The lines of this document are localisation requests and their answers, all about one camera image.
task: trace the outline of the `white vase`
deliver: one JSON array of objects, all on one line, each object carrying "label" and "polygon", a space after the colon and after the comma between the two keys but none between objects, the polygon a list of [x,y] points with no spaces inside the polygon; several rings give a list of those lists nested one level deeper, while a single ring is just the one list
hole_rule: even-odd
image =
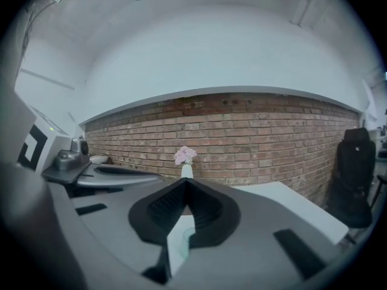
[{"label": "white vase", "polygon": [[194,174],[192,173],[192,166],[190,164],[183,165],[181,168],[181,177],[194,178]]}]

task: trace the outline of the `white ceiling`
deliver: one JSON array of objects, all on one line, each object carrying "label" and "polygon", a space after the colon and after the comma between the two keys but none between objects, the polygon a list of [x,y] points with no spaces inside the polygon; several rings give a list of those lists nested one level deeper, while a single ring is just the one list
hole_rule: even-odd
[{"label": "white ceiling", "polygon": [[345,0],[62,0],[42,13],[34,33],[61,33],[96,56],[161,16],[210,4],[251,5],[312,30],[335,47],[354,78],[370,85],[384,72],[372,39]]}]

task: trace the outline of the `black pad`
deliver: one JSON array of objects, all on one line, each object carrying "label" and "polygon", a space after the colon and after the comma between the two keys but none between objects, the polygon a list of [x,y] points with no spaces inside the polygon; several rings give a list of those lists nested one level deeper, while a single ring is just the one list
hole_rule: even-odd
[{"label": "black pad", "polygon": [[219,245],[239,224],[241,213],[233,199],[186,178],[137,201],[129,222],[141,240],[163,246],[187,205],[196,225],[190,248]]},{"label": "black pad", "polygon": [[76,208],[75,211],[78,213],[79,216],[91,214],[99,210],[104,210],[105,208],[108,208],[105,204],[99,203],[99,204],[93,204],[86,207],[79,207]]},{"label": "black pad", "polygon": [[277,231],[274,237],[304,279],[312,277],[325,268],[323,261],[290,229]]},{"label": "black pad", "polygon": [[161,249],[156,265],[146,269],[142,273],[142,276],[145,276],[162,285],[164,285],[171,278],[167,246],[163,246]]}]

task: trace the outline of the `cable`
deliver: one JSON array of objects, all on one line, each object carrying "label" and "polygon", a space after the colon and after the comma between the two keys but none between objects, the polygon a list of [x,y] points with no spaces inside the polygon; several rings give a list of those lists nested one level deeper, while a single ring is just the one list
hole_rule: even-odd
[{"label": "cable", "polygon": [[26,31],[30,31],[30,28],[31,28],[33,22],[35,21],[35,19],[36,19],[40,14],[42,14],[42,12],[43,12],[46,8],[48,8],[49,6],[51,6],[51,5],[55,4],[55,3],[56,3],[56,1],[51,2],[51,3],[49,3],[48,5],[46,5],[43,9],[41,9],[41,10],[39,11],[39,13],[32,19],[32,21],[31,21],[30,24],[28,25],[28,28],[27,28]]}]

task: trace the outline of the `white wall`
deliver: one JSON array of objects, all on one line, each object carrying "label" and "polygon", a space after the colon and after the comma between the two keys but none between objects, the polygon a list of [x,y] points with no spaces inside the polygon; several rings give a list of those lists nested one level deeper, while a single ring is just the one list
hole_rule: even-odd
[{"label": "white wall", "polygon": [[89,74],[80,122],[144,103],[213,92],[299,94],[367,106],[332,48],[257,8],[196,7],[160,19],[105,51]]},{"label": "white wall", "polygon": [[380,83],[372,88],[372,94],[375,100],[377,126],[382,127],[386,124],[387,115],[387,82]]},{"label": "white wall", "polygon": [[[78,137],[84,132],[69,113],[77,121],[91,64],[87,54],[60,34],[33,37],[28,43],[15,91],[24,102],[43,112],[69,135]],[[27,74],[25,70],[64,86]]]},{"label": "white wall", "polygon": [[374,95],[372,94],[371,88],[366,82],[363,82],[363,85],[365,92],[367,93],[368,106],[365,112],[360,117],[360,125],[363,126],[364,120],[365,128],[367,128],[368,130],[375,130],[377,128],[377,114]]}]

